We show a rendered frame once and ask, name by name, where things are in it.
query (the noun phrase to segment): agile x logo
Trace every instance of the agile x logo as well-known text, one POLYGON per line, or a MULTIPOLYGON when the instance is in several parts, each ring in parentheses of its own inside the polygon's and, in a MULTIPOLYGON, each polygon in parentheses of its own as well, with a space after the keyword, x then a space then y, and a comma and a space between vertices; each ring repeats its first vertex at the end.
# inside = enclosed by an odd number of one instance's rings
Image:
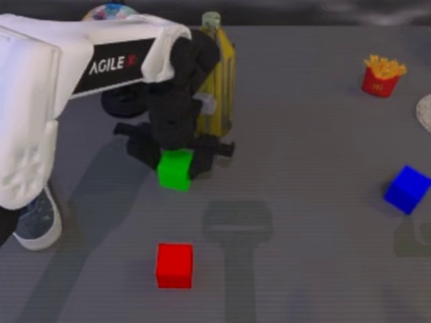
POLYGON ((96 45, 73 94, 141 79, 141 66, 153 43, 154 38, 96 45))

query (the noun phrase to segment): french fries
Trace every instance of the french fries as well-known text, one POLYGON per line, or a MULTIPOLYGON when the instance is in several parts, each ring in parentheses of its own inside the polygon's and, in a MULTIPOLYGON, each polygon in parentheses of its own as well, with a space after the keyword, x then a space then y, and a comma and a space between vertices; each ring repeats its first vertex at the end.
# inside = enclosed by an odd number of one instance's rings
POLYGON ((389 61, 378 55, 370 55, 370 59, 364 62, 379 79, 391 79, 407 73, 407 67, 404 64, 400 65, 396 59, 389 61))

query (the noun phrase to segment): red x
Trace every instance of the red x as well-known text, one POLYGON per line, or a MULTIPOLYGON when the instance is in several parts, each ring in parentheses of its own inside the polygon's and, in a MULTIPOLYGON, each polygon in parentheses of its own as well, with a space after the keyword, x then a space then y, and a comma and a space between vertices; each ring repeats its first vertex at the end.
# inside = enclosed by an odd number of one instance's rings
POLYGON ((135 64, 135 59, 136 59, 136 55, 135 54, 130 54, 127 57, 127 66, 131 66, 135 64))

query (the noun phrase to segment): sneaker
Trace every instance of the sneaker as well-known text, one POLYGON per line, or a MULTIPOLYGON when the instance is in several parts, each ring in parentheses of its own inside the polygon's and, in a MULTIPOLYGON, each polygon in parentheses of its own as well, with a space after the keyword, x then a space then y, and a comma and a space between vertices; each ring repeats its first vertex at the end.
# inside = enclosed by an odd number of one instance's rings
POLYGON ((23 210, 13 233, 18 242, 31 251, 51 247, 62 232, 59 210, 48 187, 23 210))

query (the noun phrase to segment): toy french fries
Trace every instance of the toy french fries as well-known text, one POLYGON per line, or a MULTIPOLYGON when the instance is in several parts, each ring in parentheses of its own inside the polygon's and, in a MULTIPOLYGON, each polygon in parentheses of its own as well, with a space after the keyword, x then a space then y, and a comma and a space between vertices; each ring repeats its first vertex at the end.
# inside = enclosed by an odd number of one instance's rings
POLYGON ((199 89, 199 94, 210 96, 215 102, 213 114, 201 114, 197 133, 223 137, 232 128, 232 105, 235 82, 235 48, 220 26, 221 17, 207 12, 202 17, 201 31, 210 35, 218 44, 221 61, 199 89))
POLYGON ((407 73, 405 65, 399 64, 395 59, 389 61, 384 57, 370 55, 370 59, 364 62, 366 72, 362 90, 382 98, 391 96, 399 78, 407 73))

